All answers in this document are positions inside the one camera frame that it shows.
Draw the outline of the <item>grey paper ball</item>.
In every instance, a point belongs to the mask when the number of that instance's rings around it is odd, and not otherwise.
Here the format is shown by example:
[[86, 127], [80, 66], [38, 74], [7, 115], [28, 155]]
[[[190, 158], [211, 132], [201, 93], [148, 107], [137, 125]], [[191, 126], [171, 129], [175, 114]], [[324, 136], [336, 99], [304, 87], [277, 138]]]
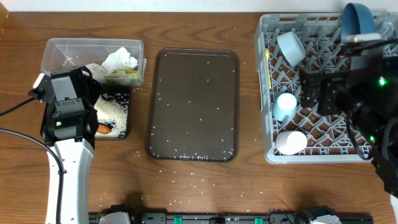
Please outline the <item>grey paper ball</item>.
[[93, 75], [93, 78], [101, 83], [105, 82], [105, 75], [108, 74], [108, 72], [106, 71], [106, 69], [97, 63], [91, 63], [88, 65], [85, 65], [86, 68], [88, 68], [90, 70], [90, 72]]

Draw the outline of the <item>small light blue cup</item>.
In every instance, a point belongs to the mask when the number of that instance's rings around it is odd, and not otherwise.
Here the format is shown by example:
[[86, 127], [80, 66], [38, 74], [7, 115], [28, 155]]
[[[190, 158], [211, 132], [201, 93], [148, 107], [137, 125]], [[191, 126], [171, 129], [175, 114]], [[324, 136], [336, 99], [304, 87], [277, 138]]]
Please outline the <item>small light blue cup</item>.
[[294, 119], [297, 111], [297, 99], [291, 93], [279, 95], [274, 102], [272, 115], [278, 121]]

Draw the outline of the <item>pile of white rice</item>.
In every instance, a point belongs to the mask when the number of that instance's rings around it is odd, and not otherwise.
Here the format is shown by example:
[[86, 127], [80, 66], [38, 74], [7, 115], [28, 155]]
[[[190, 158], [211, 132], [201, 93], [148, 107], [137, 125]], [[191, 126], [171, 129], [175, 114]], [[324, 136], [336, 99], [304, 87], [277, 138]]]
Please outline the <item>pile of white rice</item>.
[[98, 123], [111, 128], [109, 134], [96, 133], [96, 139], [122, 140], [128, 133], [130, 95], [128, 93], [103, 93], [95, 104]]

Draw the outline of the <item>orange carrot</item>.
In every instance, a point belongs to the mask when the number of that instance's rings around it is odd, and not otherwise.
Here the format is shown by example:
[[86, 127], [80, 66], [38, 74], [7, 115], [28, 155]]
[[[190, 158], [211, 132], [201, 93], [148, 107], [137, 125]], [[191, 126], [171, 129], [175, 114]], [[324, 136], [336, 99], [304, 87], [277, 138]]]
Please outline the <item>orange carrot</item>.
[[100, 134], [109, 134], [111, 132], [111, 128], [106, 125], [100, 124], [96, 132]]

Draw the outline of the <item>light blue rice bowl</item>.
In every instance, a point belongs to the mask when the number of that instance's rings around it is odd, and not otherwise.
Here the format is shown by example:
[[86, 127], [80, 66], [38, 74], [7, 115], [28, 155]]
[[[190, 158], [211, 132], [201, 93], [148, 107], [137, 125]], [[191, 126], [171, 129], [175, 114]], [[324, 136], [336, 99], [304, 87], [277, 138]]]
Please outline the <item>light blue rice bowl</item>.
[[296, 67], [306, 57], [305, 49], [294, 32], [277, 36], [278, 45], [285, 59], [292, 67]]

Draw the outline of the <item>yellow green snack wrapper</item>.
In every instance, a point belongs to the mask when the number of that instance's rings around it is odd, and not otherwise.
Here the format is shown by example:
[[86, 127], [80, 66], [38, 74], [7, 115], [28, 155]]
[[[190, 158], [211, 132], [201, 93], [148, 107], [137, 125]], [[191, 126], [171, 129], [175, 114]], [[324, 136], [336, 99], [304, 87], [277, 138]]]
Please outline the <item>yellow green snack wrapper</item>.
[[141, 76], [136, 69], [120, 68], [105, 76], [106, 83], [115, 83], [120, 85], [129, 85], [133, 80], [140, 80]]

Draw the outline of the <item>white paper napkin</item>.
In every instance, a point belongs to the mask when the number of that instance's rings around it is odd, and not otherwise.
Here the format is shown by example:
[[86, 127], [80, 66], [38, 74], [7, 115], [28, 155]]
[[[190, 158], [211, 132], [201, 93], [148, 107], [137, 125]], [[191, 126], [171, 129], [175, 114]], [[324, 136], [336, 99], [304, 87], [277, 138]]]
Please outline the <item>white paper napkin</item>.
[[114, 53], [109, 54], [101, 66], [108, 73], [112, 73], [122, 68], [134, 69], [138, 66], [138, 60], [131, 56], [126, 48], [121, 47]]

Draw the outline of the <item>pink plastic cup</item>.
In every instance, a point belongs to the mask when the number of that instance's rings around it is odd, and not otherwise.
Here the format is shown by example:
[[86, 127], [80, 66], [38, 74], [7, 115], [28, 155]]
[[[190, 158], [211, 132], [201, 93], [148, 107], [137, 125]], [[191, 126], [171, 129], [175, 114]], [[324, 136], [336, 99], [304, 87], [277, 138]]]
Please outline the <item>pink plastic cup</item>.
[[300, 131], [284, 131], [277, 135], [275, 146], [281, 154], [291, 156], [306, 148], [307, 138]]

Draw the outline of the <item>yellow plastic spoon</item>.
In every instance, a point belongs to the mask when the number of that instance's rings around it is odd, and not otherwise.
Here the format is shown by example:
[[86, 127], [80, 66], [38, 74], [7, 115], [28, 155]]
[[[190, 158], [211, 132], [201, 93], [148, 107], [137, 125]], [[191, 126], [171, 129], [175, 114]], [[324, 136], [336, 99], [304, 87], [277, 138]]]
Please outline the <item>yellow plastic spoon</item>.
[[269, 89], [271, 89], [272, 88], [272, 81], [271, 81], [271, 74], [270, 74], [270, 68], [269, 68], [270, 52], [269, 52], [268, 48], [265, 48], [264, 56], [266, 58], [266, 67], [267, 67], [267, 77], [268, 77]]

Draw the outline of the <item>dark blue plate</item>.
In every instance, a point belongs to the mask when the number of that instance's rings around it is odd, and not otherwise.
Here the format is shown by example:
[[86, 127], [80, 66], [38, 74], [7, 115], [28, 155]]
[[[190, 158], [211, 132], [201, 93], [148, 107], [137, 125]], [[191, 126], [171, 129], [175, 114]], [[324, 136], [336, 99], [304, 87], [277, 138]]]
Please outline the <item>dark blue plate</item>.
[[376, 33], [373, 14], [360, 3], [348, 3], [341, 18], [341, 41], [346, 42], [350, 35]]

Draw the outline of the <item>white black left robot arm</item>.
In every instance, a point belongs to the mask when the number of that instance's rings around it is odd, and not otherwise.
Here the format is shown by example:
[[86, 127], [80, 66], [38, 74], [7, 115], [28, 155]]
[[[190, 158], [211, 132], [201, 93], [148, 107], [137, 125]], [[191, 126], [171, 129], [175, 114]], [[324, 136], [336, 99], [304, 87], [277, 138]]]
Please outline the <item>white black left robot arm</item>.
[[50, 167], [46, 223], [88, 223], [90, 166], [102, 85], [86, 67], [41, 73], [29, 95], [45, 102], [40, 128]]

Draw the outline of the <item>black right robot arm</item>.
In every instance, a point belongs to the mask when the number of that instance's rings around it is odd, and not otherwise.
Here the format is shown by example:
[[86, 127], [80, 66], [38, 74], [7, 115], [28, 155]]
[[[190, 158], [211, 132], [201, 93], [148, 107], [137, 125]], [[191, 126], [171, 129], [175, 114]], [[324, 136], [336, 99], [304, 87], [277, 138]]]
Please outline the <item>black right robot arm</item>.
[[397, 196], [397, 57], [375, 60], [365, 68], [320, 74], [301, 69], [301, 105], [318, 104], [322, 116], [343, 113], [348, 129], [372, 146], [367, 156], [384, 183]]

